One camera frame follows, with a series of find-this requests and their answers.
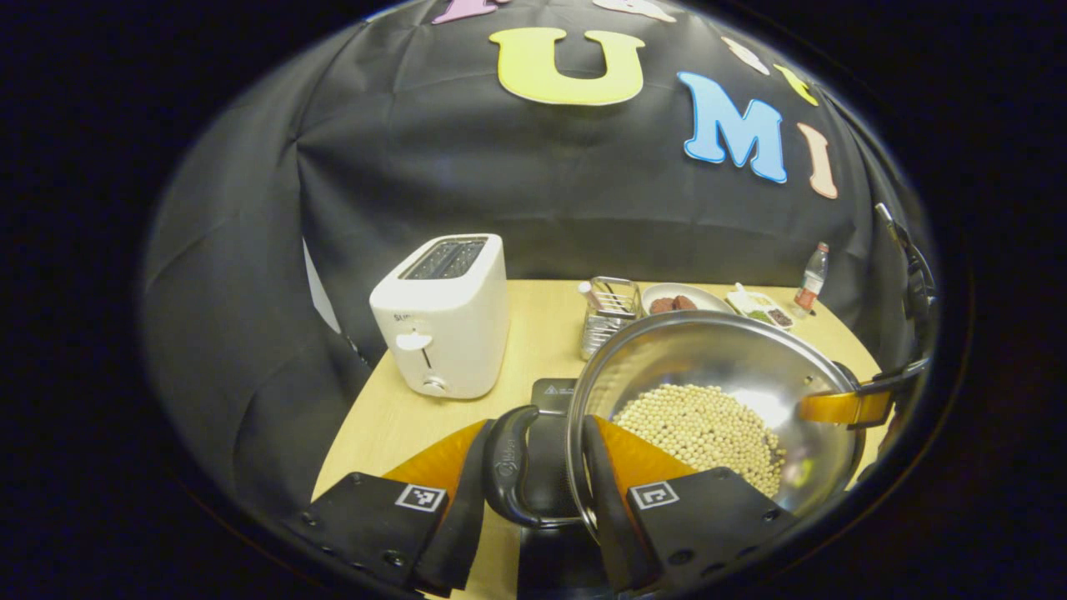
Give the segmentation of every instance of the black fabric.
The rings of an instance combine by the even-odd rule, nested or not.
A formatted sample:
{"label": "black fabric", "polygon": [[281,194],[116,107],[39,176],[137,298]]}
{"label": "black fabric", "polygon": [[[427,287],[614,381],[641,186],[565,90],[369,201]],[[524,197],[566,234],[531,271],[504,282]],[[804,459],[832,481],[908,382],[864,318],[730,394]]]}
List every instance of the black fabric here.
{"label": "black fabric", "polygon": [[[774,49],[694,13],[675,13],[679,22],[666,27],[586,2],[515,0],[489,16],[429,25],[442,6],[412,4],[361,29],[324,72],[299,135],[309,252],[343,329],[371,361],[385,349],[366,301],[373,286],[426,239],[472,231],[504,237],[510,278],[787,286],[825,240],[830,274],[822,299],[842,320],[856,326],[864,309],[875,320],[898,310],[903,287],[865,286],[874,255],[883,255],[882,269],[896,252],[876,246],[872,207],[903,180],[863,160],[850,125],[858,117],[832,106],[817,83],[816,108],[780,77],[740,62],[720,36],[768,65],[806,73]],[[488,38],[531,26],[568,32],[556,46],[557,67],[576,77],[604,68],[585,31],[643,40],[644,89],[608,107],[511,95],[497,81],[497,46]],[[694,109],[676,78],[682,70],[720,82],[742,112],[758,98],[782,113],[786,184],[684,155]],[[829,140],[838,200],[808,184],[798,121]],[[880,352],[885,331],[858,329],[879,362],[892,364],[893,349]]]}
{"label": "black fabric", "polygon": [[[315,313],[302,238],[343,333],[371,362],[385,349],[372,287],[427,239],[474,231],[503,236],[512,279],[792,286],[825,240],[821,298],[879,363],[899,362],[903,264],[872,207],[908,188],[802,65],[676,10],[665,26],[578,0],[512,0],[431,26],[444,6],[407,4],[277,68],[220,114],[163,195],[143,284],[148,366],[223,489],[271,514],[306,504],[367,375]],[[640,37],[643,90],[607,107],[508,93],[488,38],[528,26],[568,32],[556,61],[577,77],[604,69],[587,30]],[[819,106],[744,64],[722,35],[812,80]],[[787,183],[685,156],[682,70],[721,83],[742,112],[757,98],[782,113]],[[837,200],[811,189],[797,122],[829,140]]]}
{"label": "black fabric", "polygon": [[164,193],[144,263],[144,353],[165,412],[221,489],[278,516],[310,501],[369,376],[312,304],[292,145],[317,73],[349,35],[221,114]]}

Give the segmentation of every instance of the white toaster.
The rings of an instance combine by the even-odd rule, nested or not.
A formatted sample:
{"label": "white toaster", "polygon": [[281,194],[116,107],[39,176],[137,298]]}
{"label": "white toaster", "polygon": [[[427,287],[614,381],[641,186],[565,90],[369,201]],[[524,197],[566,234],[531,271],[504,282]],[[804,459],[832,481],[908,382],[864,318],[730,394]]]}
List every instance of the white toaster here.
{"label": "white toaster", "polygon": [[500,373],[510,326],[504,241],[493,234],[431,239],[375,287],[370,309],[412,390],[484,395]]}

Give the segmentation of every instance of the wooden table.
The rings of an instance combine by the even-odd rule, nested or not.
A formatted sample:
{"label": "wooden table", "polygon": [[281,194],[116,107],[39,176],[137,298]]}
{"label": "wooden table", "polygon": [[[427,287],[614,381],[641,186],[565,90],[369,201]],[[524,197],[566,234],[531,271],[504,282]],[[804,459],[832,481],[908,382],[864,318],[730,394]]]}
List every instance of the wooden table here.
{"label": "wooden table", "polygon": [[[726,298],[733,285],[697,285]],[[499,379],[489,394],[475,400],[423,396],[404,383],[393,356],[386,352],[334,439],[322,463],[312,500],[353,471],[381,475],[441,438],[483,419],[496,419],[530,402],[534,382],[541,378],[576,378],[586,361],[578,354],[585,299],[574,281],[509,281],[511,329]],[[747,286],[781,306],[789,306],[794,288]],[[816,301],[816,316],[799,320],[793,334],[830,360],[849,367],[860,381],[878,373],[877,364],[837,316]],[[867,430],[857,473],[877,455],[886,427]],[[457,600],[505,600],[515,597],[519,530],[485,507],[478,554],[465,590]]]}

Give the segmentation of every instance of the toaster lever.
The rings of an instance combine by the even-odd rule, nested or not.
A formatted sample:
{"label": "toaster lever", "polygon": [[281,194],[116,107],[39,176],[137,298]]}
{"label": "toaster lever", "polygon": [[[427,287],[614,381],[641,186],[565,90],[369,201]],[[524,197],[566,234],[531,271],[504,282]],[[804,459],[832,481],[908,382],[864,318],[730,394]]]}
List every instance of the toaster lever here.
{"label": "toaster lever", "polygon": [[401,333],[397,335],[397,348],[417,352],[429,346],[432,341],[433,336],[426,335],[425,333],[418,333],[417,331]]}

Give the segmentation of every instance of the toaster slot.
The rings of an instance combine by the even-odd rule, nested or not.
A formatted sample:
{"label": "toaster slot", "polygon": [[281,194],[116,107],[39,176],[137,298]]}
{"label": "toaster slot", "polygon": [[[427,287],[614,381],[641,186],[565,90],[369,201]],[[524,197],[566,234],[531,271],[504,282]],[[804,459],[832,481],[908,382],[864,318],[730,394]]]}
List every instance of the toaster slot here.
{"label": "toaster slot", "polygon": [[485,247],[485,237],[443,239],[419,256],[402,280],[439,280],[463,277]]}

